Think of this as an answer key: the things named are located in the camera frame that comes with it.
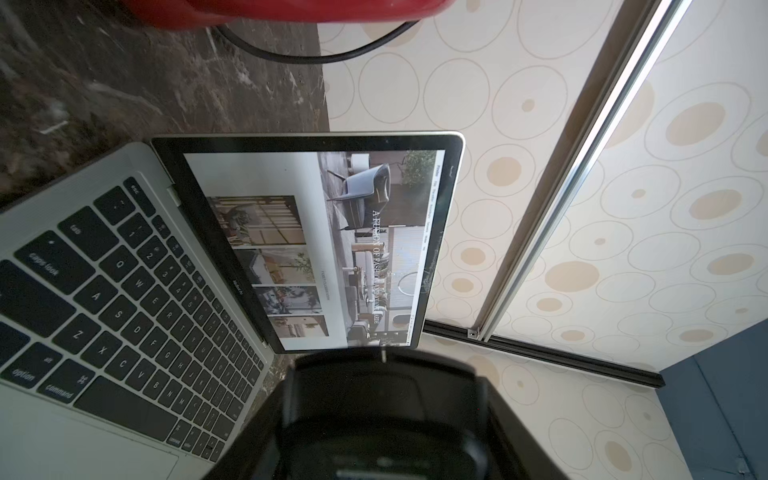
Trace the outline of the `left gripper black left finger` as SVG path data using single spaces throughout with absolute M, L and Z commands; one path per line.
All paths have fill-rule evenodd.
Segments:
M 284 383 L 280 383 L 223 457 L 203 477 L 204 480 L 288 478 L 287 468 L 281 460 L 279 441 L 284 391 Z

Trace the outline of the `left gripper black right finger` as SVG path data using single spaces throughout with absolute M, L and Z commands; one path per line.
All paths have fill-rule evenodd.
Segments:
M 489 380 L 487 389 L 487 479 L 567 480 Z

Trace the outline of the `black wireless mouse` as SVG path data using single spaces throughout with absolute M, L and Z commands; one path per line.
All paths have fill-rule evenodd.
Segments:
M 475 370 L 401 348 L 303 357 L 284 385 L 290 479 L 484 479 L 488 387 Z

